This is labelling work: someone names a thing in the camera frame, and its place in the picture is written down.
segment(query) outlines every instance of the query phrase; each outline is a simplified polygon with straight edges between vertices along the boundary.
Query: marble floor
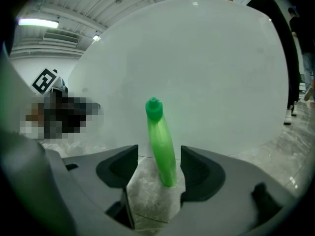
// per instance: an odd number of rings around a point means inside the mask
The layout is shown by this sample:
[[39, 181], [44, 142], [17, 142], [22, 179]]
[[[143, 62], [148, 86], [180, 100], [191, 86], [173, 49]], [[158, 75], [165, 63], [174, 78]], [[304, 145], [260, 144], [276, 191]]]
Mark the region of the marble floor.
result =
[[[230, 156], [255, 164], [298, 198], [307, 190], [315, 172], [315, 106], [301, 100], [298, 102], [298, 116], [292, 118], [292, 125], [284, 125], [281, 134], [274, 140]], [[84, 143], [40, 143], [44, 148], [56, 150], [61, 157], [106, 150]], [[180, 195], [185, 191], [185, 178], [180, 160], [176, 164], [178, 184], [165, 187], [159, 180], [155, 159], [138, 159], [138, 167], [127, 192], [135, 230], [142, 235], [155, 235], [180, 210]]]

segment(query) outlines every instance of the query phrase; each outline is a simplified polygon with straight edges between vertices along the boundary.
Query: air vent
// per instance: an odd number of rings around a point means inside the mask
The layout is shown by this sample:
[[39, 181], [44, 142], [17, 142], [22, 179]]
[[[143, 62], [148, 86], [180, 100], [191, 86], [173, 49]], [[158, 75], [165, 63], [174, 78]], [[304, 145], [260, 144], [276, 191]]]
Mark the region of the air vent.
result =
[[50, 32], [46, 32], [44, 34], [43, 40], [62, 42], [62, 43], [72, 43], [72, 44], [78, 44], [79, 43], [78, 38], [70, 37], [70, 36], [66, 36], [66, 35], [61, 35], [61, 34], [56, 34], [56, 33], [50, 33]]

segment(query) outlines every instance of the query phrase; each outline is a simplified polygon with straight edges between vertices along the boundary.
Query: shoe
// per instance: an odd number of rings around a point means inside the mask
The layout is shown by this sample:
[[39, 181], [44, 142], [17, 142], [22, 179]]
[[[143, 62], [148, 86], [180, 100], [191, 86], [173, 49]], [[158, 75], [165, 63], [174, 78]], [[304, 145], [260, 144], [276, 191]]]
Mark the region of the shoe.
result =
[[285, 115], [285, 119], [284, 119], [284, 125], [291, 125], [291, 123], [292, 123], [291, 112], [292, 112], [292, 106], [290, 106], [290, 108], [286, 111], [286, 115]]
[[304, 95], [304, 100], [305, 100], [305, 101], [308, 101], [308, 100], [310, 99], [310, 97], [312, 96], [312, 94], [313, 94], [313, 88], [310, 87], [310, 88], [306, 91], [306, 93], [305, 93], [305, 95]]
[[297, 105], [296, 105], [296, 101], [294, 102], [291, 115], [292, 115], [292, 116], [297, 116]]

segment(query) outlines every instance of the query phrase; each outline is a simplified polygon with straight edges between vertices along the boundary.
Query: plastic bottle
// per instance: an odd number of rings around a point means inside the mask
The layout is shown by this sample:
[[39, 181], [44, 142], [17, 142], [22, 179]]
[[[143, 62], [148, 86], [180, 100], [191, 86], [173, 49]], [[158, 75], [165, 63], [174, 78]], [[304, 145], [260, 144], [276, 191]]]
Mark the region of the plastic bottle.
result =
[[149, 139], [162, 182], [166, 186], [174, 186], [177, 182], [175, 153], [162, 102], [151, 98], [146, 103], [146, 112]]

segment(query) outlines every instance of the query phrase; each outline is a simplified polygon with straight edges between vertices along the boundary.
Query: ceiling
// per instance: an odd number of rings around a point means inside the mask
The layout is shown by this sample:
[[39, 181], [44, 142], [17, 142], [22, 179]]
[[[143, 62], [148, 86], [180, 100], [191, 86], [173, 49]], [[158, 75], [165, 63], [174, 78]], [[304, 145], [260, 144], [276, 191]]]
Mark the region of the ceiling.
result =
[[101, 35], [130, 13], [161, 1], [165, 0], [30, 0], [19, 18], [55, 20], [59, 26], [18, 26], [10, 58], [79, 58], [96, 34]]

